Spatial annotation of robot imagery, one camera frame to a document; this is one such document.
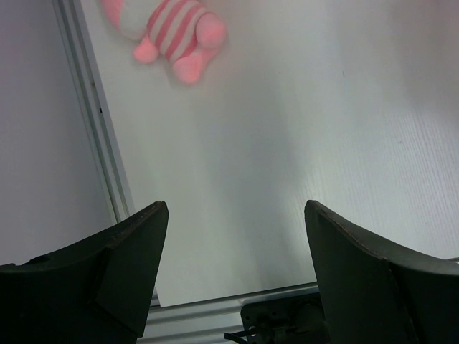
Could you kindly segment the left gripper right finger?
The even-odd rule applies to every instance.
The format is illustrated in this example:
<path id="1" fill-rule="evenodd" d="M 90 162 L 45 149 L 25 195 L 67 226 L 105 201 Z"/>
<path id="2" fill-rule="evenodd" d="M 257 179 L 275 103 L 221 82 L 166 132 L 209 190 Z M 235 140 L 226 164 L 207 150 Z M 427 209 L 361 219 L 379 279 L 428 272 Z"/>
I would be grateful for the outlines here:
<path id="1" fill-rule="evenodd" d="M 458 263 L 403 247 L 318 201 L 306 233 L 332 343 L 457 343 Z"/>

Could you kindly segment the light pink striped plush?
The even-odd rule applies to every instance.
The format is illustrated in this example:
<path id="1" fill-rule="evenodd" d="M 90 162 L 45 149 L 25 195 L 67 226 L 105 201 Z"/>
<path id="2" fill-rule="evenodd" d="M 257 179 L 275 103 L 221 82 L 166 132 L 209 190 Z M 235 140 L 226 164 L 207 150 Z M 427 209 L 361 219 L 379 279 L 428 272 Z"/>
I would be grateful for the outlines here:
<path id="1" fill-rule="evenodd" d="M 137 42 L 133 58 L 150 64 L 163 57 L 185 84 L 197 82 L 227 37 L 224 21 L 201 1 L 100 2 L 108 21 Z"/>

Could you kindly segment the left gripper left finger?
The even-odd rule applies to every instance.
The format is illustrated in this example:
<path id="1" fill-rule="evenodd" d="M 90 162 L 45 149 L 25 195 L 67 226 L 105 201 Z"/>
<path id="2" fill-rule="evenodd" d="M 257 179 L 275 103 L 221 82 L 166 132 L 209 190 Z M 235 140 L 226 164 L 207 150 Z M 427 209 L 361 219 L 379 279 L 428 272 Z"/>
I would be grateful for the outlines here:
<path id="1" fill-rule="evenodd" d="M 1 267 L 3 343 L 135 343 L 169 220 L 158 201 L 57 251 Z"/>

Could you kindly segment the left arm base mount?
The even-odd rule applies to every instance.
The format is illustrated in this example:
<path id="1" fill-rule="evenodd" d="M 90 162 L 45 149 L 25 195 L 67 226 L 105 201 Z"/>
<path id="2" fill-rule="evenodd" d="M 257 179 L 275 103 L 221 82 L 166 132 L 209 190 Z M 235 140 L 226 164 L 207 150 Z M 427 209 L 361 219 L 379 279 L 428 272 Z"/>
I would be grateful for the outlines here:
<path id="1" fill-rule="evenodd" d="M 244 305 L 243 330 L 225 333 L 239 344 L 327 344 L 331 342 L 320 294 L 284 297 Z"/>

